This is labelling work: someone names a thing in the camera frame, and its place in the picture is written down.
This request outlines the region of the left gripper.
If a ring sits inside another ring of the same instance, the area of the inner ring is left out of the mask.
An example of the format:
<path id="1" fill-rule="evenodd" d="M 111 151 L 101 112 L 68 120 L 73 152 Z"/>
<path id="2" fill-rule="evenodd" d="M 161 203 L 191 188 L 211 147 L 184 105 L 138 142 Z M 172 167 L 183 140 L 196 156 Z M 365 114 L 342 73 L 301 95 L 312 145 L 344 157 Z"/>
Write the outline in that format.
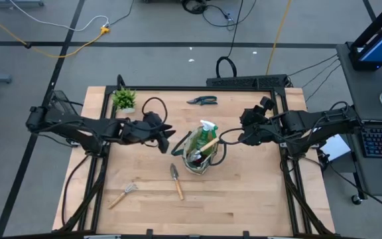
<path id="1" fill-rule="evenodd" d="M 121 131 L 121 144 L 132 145 L 136 143 L 144 144 L 147 141 L 157 141 L 157 147 L 161 153 L 168 150 L 168 138 L 173 136 L 176 131 L 169 130 L 172 126 L 163 123 L 159 127 L 150 128 L 144 121 L 134 121 L 125 123 Z"/>

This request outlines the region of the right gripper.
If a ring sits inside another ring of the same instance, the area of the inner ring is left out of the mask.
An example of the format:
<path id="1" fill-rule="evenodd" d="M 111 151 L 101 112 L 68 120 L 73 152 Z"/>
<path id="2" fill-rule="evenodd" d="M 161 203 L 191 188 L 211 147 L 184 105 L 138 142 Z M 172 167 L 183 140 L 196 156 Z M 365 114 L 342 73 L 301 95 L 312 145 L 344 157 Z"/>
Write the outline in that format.
<path id="1" fill-rule="evenodd" d="M 239 117 L 240 124 L 247 126 L 251 124 L 251 131 L 244 131 L 238 137 L 238 142 L 245 145 L 260 145 L 262 143 L 279 143 L 277 131 L 268 118 L 265 117 L 266 110 L 253 108 L 245 110 Z"/>

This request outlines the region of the green plastic spray bottle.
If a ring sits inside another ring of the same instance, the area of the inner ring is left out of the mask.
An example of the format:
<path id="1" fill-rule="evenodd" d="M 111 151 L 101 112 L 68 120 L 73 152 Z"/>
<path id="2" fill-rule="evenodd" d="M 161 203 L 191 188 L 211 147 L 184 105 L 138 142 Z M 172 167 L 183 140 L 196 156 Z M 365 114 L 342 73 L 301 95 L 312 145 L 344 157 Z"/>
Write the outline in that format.
<path id="1" fill-rule="evenodd" d="M 213 138 L 216 138 L 216 130 L 218 128 L 215 123 L 212 123 L 210 121 L 201 120 L 200 123 L 202 124 L 202 129 L 197 137 L 197 142 L 196 142 L 197 149 L 202 148 L 203 146 L 205 146 L 207 143 L 210 142 L 209 133 L 212 134 Z"/>

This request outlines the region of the green handled pruning shears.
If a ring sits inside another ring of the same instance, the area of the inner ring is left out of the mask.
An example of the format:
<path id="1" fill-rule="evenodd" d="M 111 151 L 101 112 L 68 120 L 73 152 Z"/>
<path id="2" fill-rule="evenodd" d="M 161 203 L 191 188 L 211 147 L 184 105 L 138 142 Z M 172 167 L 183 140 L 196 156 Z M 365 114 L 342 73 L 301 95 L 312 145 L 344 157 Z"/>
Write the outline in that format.
<path id="1" fill-rule="evenodd" d="M 200 106 L 217 105 L 218 104 L 217 99 L 218 98 L 216 96 L 199 96 L 192 100 L 188 100 L 187 103 L 192 105 L 200 105 Z"/>

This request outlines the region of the wooden handled narrow trowel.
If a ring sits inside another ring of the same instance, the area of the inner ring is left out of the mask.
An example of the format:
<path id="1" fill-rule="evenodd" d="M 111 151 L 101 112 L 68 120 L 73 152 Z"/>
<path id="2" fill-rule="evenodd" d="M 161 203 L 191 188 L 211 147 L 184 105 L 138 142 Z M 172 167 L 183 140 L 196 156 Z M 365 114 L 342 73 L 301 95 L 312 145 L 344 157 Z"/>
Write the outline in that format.
<path id="1" fill-rule="evenodd" d="M 172 179 L 175 182 L 175 187 L 176 187 L 179 199 L 184 200 L 182 187 L 180 186 L 180 181 L 178 179 L 178 171 L 177 171 L 176 165 L 174 163 L 170 164 L 170 174 L 171 174 Z"/>

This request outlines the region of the wooden handled hand rake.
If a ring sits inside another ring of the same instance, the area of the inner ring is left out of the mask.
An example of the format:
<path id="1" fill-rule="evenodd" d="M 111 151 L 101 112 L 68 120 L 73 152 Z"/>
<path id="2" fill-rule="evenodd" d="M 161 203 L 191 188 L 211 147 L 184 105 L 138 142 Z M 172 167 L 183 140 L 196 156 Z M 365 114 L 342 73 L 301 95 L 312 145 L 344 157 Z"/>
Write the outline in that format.
<path id="1" fill-rule="evenodd" d="M 135 183 L 130 183 L 124 189 L 124 191 L 108 206 L 108 209 L 112 209 L 115 207 L 120 201 L 122 201 L 129 193 L 133 192 L 137 189 L 137 185 Z"/>

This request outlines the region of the cream canvas gardening bag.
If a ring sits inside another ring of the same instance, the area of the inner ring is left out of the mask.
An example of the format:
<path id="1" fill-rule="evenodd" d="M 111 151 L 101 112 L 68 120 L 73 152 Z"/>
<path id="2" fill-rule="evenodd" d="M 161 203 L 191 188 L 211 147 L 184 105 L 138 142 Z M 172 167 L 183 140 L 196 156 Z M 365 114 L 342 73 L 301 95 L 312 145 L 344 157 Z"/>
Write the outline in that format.
<path id="1" fill-rule="evenodd" d="M 214 167 L 223 162 L 226 156 L 226 146 L 223 146 L 223 155 L 222 158 L 215 162 L 214 159 L 218 154 L 218 148 L 220 142 L 217 142 L 209 149 L 205 150 L 201 153 L 201 158 L 204 159 L 204 164 L 201 167 L 194 167 L 191 165 L 191 162 L 187 162 L 187 157 L 191 151 L 196 149 L 196 142 L 199 133 L 201 132 L 202 126 L 194 129 L 193 131 L 189 131 L 173 148 L 170 152 L 173 156 L 181 156 L 182 161 L 187 168 L 187 170 L 195 175 L 203 175 L 209 167 Z M 212 134 L 209 133 L 210 141 L 215 139 L 212 137 Z"/>

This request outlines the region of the black vented power box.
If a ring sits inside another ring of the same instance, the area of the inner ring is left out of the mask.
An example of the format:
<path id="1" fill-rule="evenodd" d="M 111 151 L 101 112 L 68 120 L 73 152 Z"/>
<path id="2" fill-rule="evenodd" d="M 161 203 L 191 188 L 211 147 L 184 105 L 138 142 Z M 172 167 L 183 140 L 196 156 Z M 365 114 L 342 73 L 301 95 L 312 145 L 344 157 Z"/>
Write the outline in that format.
<path id="1" fill-rule="evenodd" d="M 231 78 L 208 78 L 207 87 L 228 88 L 284 88 L 290 86 L 290 80 L 286 74 L 263 75 L 263 76 L 241 76 Z"/>

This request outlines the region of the artificial plant in white pot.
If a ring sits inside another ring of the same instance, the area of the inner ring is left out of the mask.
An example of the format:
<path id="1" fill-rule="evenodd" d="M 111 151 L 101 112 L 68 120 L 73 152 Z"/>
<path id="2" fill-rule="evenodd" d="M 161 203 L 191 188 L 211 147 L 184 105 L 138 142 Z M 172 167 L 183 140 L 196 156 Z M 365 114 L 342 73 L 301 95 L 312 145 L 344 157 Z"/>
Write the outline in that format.
<path id="1" fill-rule="evenodd" d="M 113 106 L 116 111 L 131 114 L 135 111 L 136 91 L 121 87 L 112 93 Z"/>

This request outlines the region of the white paper sheet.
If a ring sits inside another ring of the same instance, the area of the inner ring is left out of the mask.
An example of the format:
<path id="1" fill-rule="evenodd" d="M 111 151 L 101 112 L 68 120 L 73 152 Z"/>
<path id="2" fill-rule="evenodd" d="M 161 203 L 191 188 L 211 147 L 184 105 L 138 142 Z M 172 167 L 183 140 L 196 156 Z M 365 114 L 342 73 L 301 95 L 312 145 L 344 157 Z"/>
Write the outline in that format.
<path id="1" fill-rule="evenodd" d="M 320 148 L 327 156 L 329 161 L 342 155 L 342 138 L 339 135 L 332 136 L 326 140 L 326 143 Z"/>

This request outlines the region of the grey side desk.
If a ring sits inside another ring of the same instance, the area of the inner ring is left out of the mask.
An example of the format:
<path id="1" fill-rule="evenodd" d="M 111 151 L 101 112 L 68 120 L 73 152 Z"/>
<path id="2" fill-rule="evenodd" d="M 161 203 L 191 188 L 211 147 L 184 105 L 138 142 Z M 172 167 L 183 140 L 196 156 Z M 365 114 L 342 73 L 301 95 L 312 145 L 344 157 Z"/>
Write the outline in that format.
<path id="1" fill-rule="evenodd" d="M 355 71 L 349 58 L 350 50 L 346 44 L 336 46 L 355 111 L 366 127 L 382 128 L 382 104 L 379 96 L 382 93 L 382 67 L 376 71 Z M 361 146 L 361 131 L 348 134 L 351 153 L 355 164 L 353 173 L 356 185 L 361 187 L 358 194 L 352 197 L 357 204 L 365 200 L 368 194 L 382 197 L 382 157 L 366 157 Z"/>

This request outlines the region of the black aluminium table frame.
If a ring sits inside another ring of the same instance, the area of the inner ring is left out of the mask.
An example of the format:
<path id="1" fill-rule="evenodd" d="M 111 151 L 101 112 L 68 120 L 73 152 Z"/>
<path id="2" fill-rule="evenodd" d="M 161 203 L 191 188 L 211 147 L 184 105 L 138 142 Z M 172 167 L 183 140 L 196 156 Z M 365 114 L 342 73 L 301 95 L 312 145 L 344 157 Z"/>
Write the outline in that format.
<path id="1" fill-rule="evenodd" d="M 217 105 L 192 105 L 188 100 L 216 96 Z M 334 231 L 334 223 L 315 151 L 293 164 L 274 143 L 257 147 L 236 143 L 239 116 L 263 96 L 272 98 L 275 113 L 305 110 L 299 88 L 221 89 L 185 86 L 139 86 L 137 111 L 155 111 L 167 119 L 178 143 L 201 120 L 216 123 L 229 142 L 226 156 L 203 175 L 187 171 L 181 158 L 144 145 L 112 145 L 106 159 L 85 159 L 72 151 L 66 178 L 67 197 L 61 198 L 54 219 L 59 229 L 79 207 L 98 177 L 102 188 L 76 225 L 76 230 L 121 236 L 317 236 Z M 184 200 L 170 174 L 174 163 Z M 130 183 L 137 189 L 112 209 L 108 206 Z"/>

